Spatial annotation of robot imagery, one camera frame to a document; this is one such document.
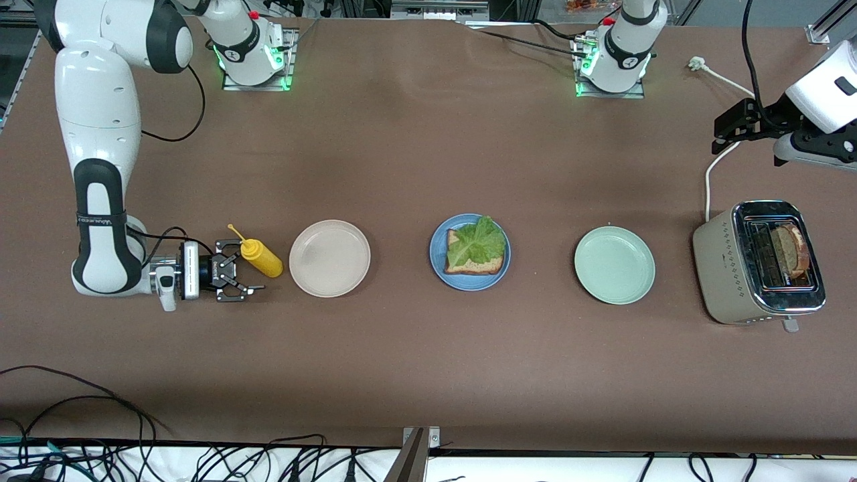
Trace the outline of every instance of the toaster lever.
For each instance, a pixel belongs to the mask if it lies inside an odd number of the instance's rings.
[[[794,316],[786,316],[782,320],[782,327],[789,333],[797,333],[799,329],[797,318]]]

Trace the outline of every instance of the toaster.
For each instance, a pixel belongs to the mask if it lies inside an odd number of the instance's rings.
[[[787,224],[800,229],[809,249],[809,268],[794,278],[786,260],[778,258],[773,238],[773,231]],[[694,232],[693,256],[705,308],[720,323],[781,320],[794,332],[796,316],[824,306],[812,243],[803,218],[788,202],[747,201],[720,213]]]

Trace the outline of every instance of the power cord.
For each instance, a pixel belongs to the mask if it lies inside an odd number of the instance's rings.
[[[649,467],[651,467],[651,463],[653,461],[655,461],[655,453],[654,452],[649,452],[649,454],[647,456],[649,457],[649,460],[647,460],[645,462],[645,465],[643,466],[643,472],[640,473],[640,476],[637,479],[637,482],[643,482],[645,480],[645,475],[649,472]]]
[[[518,43],[520,43],[520,44],[532,45],[532,46],[534,46],[534,47],[538,47],[538,48],[540,48],[540,49],[544,49],[544,50],[547,50],[547,51],[557,51],[557,52],[559,52],[559,53],[564,53],[564,54],[570,55],[570,56],[572,56],[572,57],[586,57],[586,54],[584,54],[584,53],[583,53],[583,52],[581,52],[581,51],[569,51],[569,50],[566,50],[566,49],[560,49],[560,48],[557,48],[557,47],[552,47],[552,46],[550,46],[550,45],[538,44],[538,43],[536,43],[536,42],[530,42],[529,40],[516,39],[515,37],[509,37],[508,35],[503,35],[502,33],[486,32],[485,30],[479,30],[479,32],[482,32],[482,33],[484,33],[484,34],[486,34],[486,35],[491,35],[492,37],[497,37],[497,38],[500,38],[500,39],[511,40],[512,42],[518,42]]]
[[[750,470],[748,470],[746,475],[744,476],[743,482],[750,482],[752,473],[756,472],[756,463],[758,462],[756,460],[756,454],[750,454],[750,458],[752,459],[752,462],[750,463]]]
[[[369,452],[376,452],[376,451],[378,451],[378,450],[384,450],[384,448],[379,447],[379,448],[377,448],[377,449],[366,449],[366,450],[364,450],[363,452],[357,452],[357,453],[355,453],[355,454],[353,454],[353,455],[348,455],[348,456],[346,456],[346,457],[344,457],[344,458],[341,458],[341,459],[339,459],[338,461],[335,461],[333,464],[331,464],[331,465],[330,465],[330,467],[328,467],[328,468],[326,468],[326,469],[322,470],[321,472],[319,472],[319,473],[318,473],[318,475],[316,475],[315,477],[313,477],[309,482],[318,482],[318,480],[319,480],[319,479],[321,479],[321,478],[324,476],[324,474],[325,474],[325,473],[330,472],[330,471],[331,471],[331,470],[333,470],[337,465],[341,464],[342,462],[348,461],[348,460],[349,460],[349,459],[351,459],[352,457],[357,457],[357,456],[359,456],[359,455],[368,454]]]
[[[272,3],[274,5],[277,5],[281,9],[285,10],[286,12],[289,12],[290,14],[294,15],[295,17],[300,16],[297,14],[296,10],[294,10],[293,8],[291,8],[289,6],[286,6],[285,2],[283,2],[282,0],[265,0],[264,2],[262,2],[262,4],[265,5],[265,8],[268,9],[268,11],[271,10],[271,4]]]
[[[190,132],[188,132],[184,136],[177,137],[175,139],[172,139],[170,137],[158,136],[157,134],[152,134],[151,132],[148,132],[145,130],[142,131],[143,134],[145,134],[146,136],[158,139],[159,141],[181,142],[181,141],[184,141],[185,139],[187,139],[188,137],[191,137],[196,132],[196,130],[199,129],[200,124],[202,124],[202,118],[205,117],[205,115],[206,115],[206,89],[202,86],[202,81],[200,80],[200,77],[196,74],[196,70],[194,70],[194,68],[191,67],[190,64],[188,64],[188,70],[190,70],[190,73],[194,75],[194,78],[196,79],[196,85],[198,85],[200,87],[200,96],[202,97],[202,108],[200,109],[200,118],[196,119],[196,125],[194,125],[194,128],[191,129]]]
[[[607,20],[607,19],[608,19],[609,17],[611,17],[613,14],[615,14],[616,12],[618,12],[618,11],[619,11],[619,9],[621,9],[621,8],[622,8],[622,7],[621,7],[621,5],[620,5],[619,7],[616,7],[615,9],[613,9],[610,13],[606,14],[604,17],[602,17],[602,19],[601,19],[600,21],[598,21],[598,25],[603,24],[605,20]],[[561,39],[565,39],[565,40],[574,40],[574,39],[575,39],[576,37],[578,37],[579,35],[583,35],[584,33],[586,33],[586,31],[585,31],[585,30],[584,30],[583,32],[578,32],[578,33],[573,33],[573,34],[562,33],[562,32],[560,32],[559,30],[555,29],[555,28],[554,28],[554,26],[552,26],[552,25],[550,25],[549,23],[547,23],[546,21],[544,21],[544,20],[540,20],[540,19],[532,20],[532,21],[530,21],[530,23],[535,24],[535,25],[541,25],[542,27],[547,28],[547,29],[548,29],[548,31],[549,31],[549,32],[551,32],[551,33],[552,33],[553,35],[555,35],[556,37],[559,37],[559,38],[561,38]]]
[[[746,93],[746,94],[747,94],[747,95],[749,95],[750,97],[754,97],[754,95],[755,95],[755,94],[753,93],[753,91],[752,91],[752,90],[750,90],[750,89],[748,89],[748,88],[746,88],[746,87],[744,87],[744,86],[740,85],[738,82],[730,81],[730,80],[729,80],[729,79],[727,79],[726,77],[724,77],[724,76],[722,76],[722,75],[720,75],[720,74],[716,73],[716,72],[715,72],[714,70],[712,70],[708,65],[705,65],[705,59],[704,59],[704,58],[702,58],[702,57],[692,57],[692,58],[690,59],[690,61],[687,63],[687,67],[688,67],[688,68],[690,68],[690,70],[692,70],[693,72],[697,72],[697,71],[699,71],[699,70],[702,70],[702,71],[703,71],[703,72],[705,72],[706,74],[712,75],[712,76],[714,76],[716,79],[720,79],[721,81],[726,82],[726,83],[727,83],[727,84],[729,84],[730,86],[732,86],[732,87],[735,87],[735,88],[739,89],[741,92]]]
[[[354,462],[357,464],[357,468],[359,468],[360,471],[363,472],[363,474],[369,478],[369,480],[371,480],[372,482],[378,482],[378,480],[376,480],[375,477],[372,477],[372,474],[369,473],[369,471],[366,470],[365,467],[363,467],[363,464],[360,463],[356,456],[354,457]]]
[[[354,476],[356,466],[357,450],[351,449],[351,458],[348,459],[348,470],[345,471],[345,480],[343,482],[357,482],[357,477]]]
[[[133,228],[133,227],[131,227],[131,226],[127,226],[127,227],[128,227],[128,230],[129,230],[129,231],[131,231],[132,233],[136,234],[137,236],[142,236],[143,238],[150,238],[150,239],[157,239],[157,240],[158,240],[158,242],[157,242],[157,243],[155,243],[154,247],[152,248],[152,252],[150,252],[150,253],[149,253],[149,256],[147,256],[147,257],[146,257],[146,261],[144,261],[144,262],[142,263],[142,264],[143,264],[143,266],[146,266],[146,265],[148,264],[148,262],[152,261],[152,256],[154,256],[155,251],[157,251],[157,250],[158,250],[158,247],[160,246],[161,242],[162,242],[163,240],[165,240],[165,239],[175,239],[175,240],[179,240],[179,241],[195,241],[195,242],[196,242],[196,243],[198,243],[200,246],[202,246],[203,248],[205,248],[205,249],[206,249],[206,251],[208,251],[208,254],[209,254],[209,255],[214,256],[214,251],[212,251],[212,249],[211,249],[211,248],[209,248],[207,244],[203,243],[203,242],[202,242],[202,241],[200,241],[199,239],[189,238],[189,237],[188,237],[188,233],[187,233],[186,231],[184,231],[184,230],[183,230],[181,227],[179,227],[179,226],[173,226],[173,227],[171,227],[171,228],[167,229],[167,230],[166,230],[166,231],[164,231],[160,236],[158,236],[157,234],[149,234],[149,233],[147,233],[147,232],[142,232],[142,231],[136,230],[136,229],[134,229],[134,228]],[[181,231],[181,232],[182,232],[182,234],[184,234],[184,236],[167,236],[167,233],[169,233],[170,231],[173,231],[173,230]]]
[[[750,23],[751,7],[752,0],[747,0],[747,5],[744,7],[744,18],[741,20],[741,48],[744,50],[744,60],[746,60],[747,68],[750,70],[750,82],[752,83],[753,98],[756,100],[756,105],[758,106],[758,113],[762,117],[762,122],[768,124],[769,127],[775,129],[777,125],[770,120],[770,118],[768,117],[768,113],[764,110],[764,104],[762,103],[762,94],[760,93],[758,87],[758,75],[756,74],[756,66],[752,62],[752,56],[750,55],[750,45],[747,42],[747,26]]]
[[[702,478],[699,473],[697,473],[696,468],[693,466],[693,459],[699,458],[702,461],[703,467],[705,467],[705,472],[708,474],[708,480]],[[711,468],[708,467],[708,462],[705,461],[705,458],[697,453],[690,454],[687,457],[687,465],[691,468],[691,472],[693,472],[693,476],[697,478],[699,482],[714,482],[714,476],[711,475]]]
[[[708,166],[708,169],[705,170],[705,222],[711,220],[711,170],[714,169],[714,166],[717,166],[717,163],[720,162],[724,157],[726,157],[729,153],[734,151],[739,145],[740,141],[732,144],[728,148],[724,149],[723,152],[720,153],[717,157],[711,161],[711,164]]]
[[[753,96],[753,92],[750,89],[740,85],[738,82],[729,80],[728,78],[716,73],[708,65],[705,65],[705,59],[702,57],[692,57],[690,59],[690,61],[687,63],[687,67],[694,72],[702,70],[703,72],[706,72],[708,74],[713,75],[716,79],[720,79],[721,81],[726,82],[730,86],[738,88],[742,92],[744,92],[750,96]],[[760,111],[763,110],[761,104],[758,104],[758,105],[759,105],[759,110]],[[717,166],[717,163],[719,163],[729,153],[734,151],[740,144],[741,144],[741,142],[738,141],[738,142],[732,144],[731,146],[729,146],[728,148],[724,149],[723,152],[721,152],[717,157],[714,158],[713,161],[711,161],[711,164],[709,164],[708,169],[705,170],[705,215],[704,215],[705,222],[708,222],[711,220],[711,171],[714,169],[714,166]]]
[[[105,388],[105,387],[102,387],[101,385],[98,385],[97,383],[92,383],[92,382],[90,382],[90,381],[88,381],[88,380],[86,380],[86,379],[84,379],[84,378],[82,378],[82,377],[78,377],[77,375],[73,375],[73,374],[68,373],[68,372],[65,372],[65,371],[60,371],[60,370],[52,369],[52,368],[49,368],[49,367],[46,367],[46,366],[42,366],[42,365],[19,365],[19,366],[15,366],[15,367],[8,368],[8,369],[6,369],[6,370],[2,370],[2,371],[0,371],[0,376],[2,376],[2,375],[6,375],[6,374],[11,373],[11,372],[13,372],[13,371],[28,370],[28,369],[38,370],[38,371],[46,371],[46,372],[48,372],[48,373],[52,373],[52,374],[55,374],[55,375],[60,375],[60,376],[62,376],[62,377],[67,377],[67,378],[70,378],[70,379],[72,379],[72,380],[75,380],[75,381],[77,381],[77,382],[79,382],[79,383],[83,383],[83,384],[85,384],[85,385],[87,385],[87,386],[89,386],[89,387],[92,387],[92,388],[94,388],[94,389],[97,389],[98,391],[100,391],[100,392],[102,392],[102,393],[104,393],[104,394],[108,395],[108,396],[103,396],[103,395],[83,395],[83,396],[77,396],[77,397],[70,397],[70,398],[68,398],[68,399],[65,399],[65,400],[59,401],[58,403],[55,403],[55,404],[53,404],[52,406],[50,406],[50,407],[46,408],[42,413],[40,413],[40,414],[39,414],[39,416],[37,417],[37,419],[41,419],[41,418],[42,418],[42,417],[44,417],[44,416],[45,416],[49,411],[51,411],[51,410],[53,410],[53,409],[55,409],[55,408],[57,408],[57,407],[60,407],[60,406],[61,406],[61,405],[63,405],[64,403],[67,403],[67,402],[69,402],[69,401],[74,401],[74,400],[82,400],[82,399],[86,399],[86,398],[88,398],[88,399],[95,399],[95,400],[113,400],[113,401],[117,402],[118,404],[122,405],[123,407],[125,407],[125,408],[129,409],[131,412],[135,413],[135,414],[137,415],[137,418],[140,420],[139,444],[138,444],[136,447],[139,447],[139,449],[140,449],[140,455],[141,455],[141,458],[142,458],[142,464],[141,464],[141,467],[140,467],[139,474],[137,474],[137,480],[140,480],[140,479],[142,478],[142,476],[143,476],[143,473],[146,471],[146,469],[148,469],[148,471],[149,471],[152,475],[154,475],[154,476],[155,476],[155,478],[156,478],[158,481],[160,481],[160,482],[165,482],[162,478],[160,478],[160,477],[159,477],[159,476],[158,476],[158,475],[157,475],[157,474],[152,470],[152,468],[149,466],[149,463],[148,463],[149,456],[152,454],[152,450],[153,450],[153,448],[154,448],[154,444],[155,444],[155,442],[157,442],[157,439],[158,439],[158,434],[157,434],[157,429],[155,428],[155,423],[157,422],[159,425],[164,426],[164,428],[166,428],[166,426],[165,426],[162,422],[160,422],[159,420],[157,420],[157,419],[156,419],[156,418],[154,418],[153,416],[149,415],[148,413],[143,412],[143,411],[142,411],[140,408],[138,408],[136,405],[134,405],[133,403],[131,403],[131,402],[129,402],[129,401],[127,401],[127,400],[125,400],[124,398],[120,397],[120,396],[119,396],[119,395],[117,395],[115,392],[113,392],[113,391],[111,391],[111,390],[109,390],[109,389],[107,389],[107,388]],[[152,444],[150,445],[150,447],[149,447],[149,450],[148,450],[148,451],[145,451],[145,450],[143,449],[143,426],[144,426],[143,421],[144,421],[144,420],[148,423],[149,430],[152,432],[152,441],[151,441],[151,442],[152,442]],[[29,426],[28,426],[28,427],[27,427],[27,428],[26,428],[22,433],[21,433],[21,444],[26,444],[26,443],[27,443],[27,439],[28,439],[28,437],[29,437],[29,431],[32,431],[32,429],[33,429],[33,427],[34,427],[34,425],[35,425],[35,422],[36,422],[36,421],[38,421],[38,420],[34,420],[34,421],[33,421],[33,422],[32,422],[32,423],[31,423],[31,424],[30,424],[30,425],[29,425]],[[117,449],[117,450],[115,450],[113,453],[114,453],[114,454],[117,454],[118,452],[120,452],[120,451],[122,451],[122,450],[125,450],[125,449]],[[52,465],[52,466],[54,466],[54,465],[60,465],[60,466],[61,466],[61,468],[62,468],[62,472],[61,472],[61,475],[60,475],[60,477],[59,477],[59,479],[58,479],[58,480],[62,481],[62,480],[63,480],[63,478],[64,478],[64,475],[65,475],[65,467],[66,467],[66,466],[68,466],[68,465],[69,465],[69,463],[76,463],[76,462],[78,462],[78,461],[82,461],[82,459],[81,459],[81,458],[68,458],[68,457],[63,457],[63,458],[61,458],[59,461],[50,461],[50,463],[51,463],[51,465]],[[23,464],[19,464],[19,466],[17,466],[17,467],[9,467],[9,466],[6,466],[6,464],[4,464],[4,466],[5,466],[5,469],[4,469],[4,470],[2,470],[2,471],[0,471],[0,475],[2,475],[3,473],[8,472],[8,471],[10,471],[10,470],[20,470],[20,469],[22,469],[22,468],[33,467],[33,464],[32,464],[31,462],[29,462],[29,460],[26,460]]]

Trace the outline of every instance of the light green plate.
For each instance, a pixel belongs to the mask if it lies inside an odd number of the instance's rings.
[[[611,304],[633,303],[655,282],[655,258],[649,246],[616,226],[586,233],[574,251],[574,269],[586,291]]]

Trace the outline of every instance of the blue plate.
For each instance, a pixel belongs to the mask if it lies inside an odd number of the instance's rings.
[[[509,263],[512,262],[512,245],[509,243],[509,237],[506,232],[498,224],[497,227],[503,231],[503,236],[506,238],[506,253],[503,256],[503,266],[497,274],[446,274],[443,269],[446,267],[446,232],[450,229],[459,229],[461,226],[476,224],[481,218],[480,214],[459,214],[448,220],[443,221],[440,226],[437,226],[437,231],[431,237],[431,244],[428,246],[428,259],[431,260],[431,267],[438,277],[453,288],[465,292],[477,292],[489,288],[497,283],[500,278],[506,274],[509,269]]]

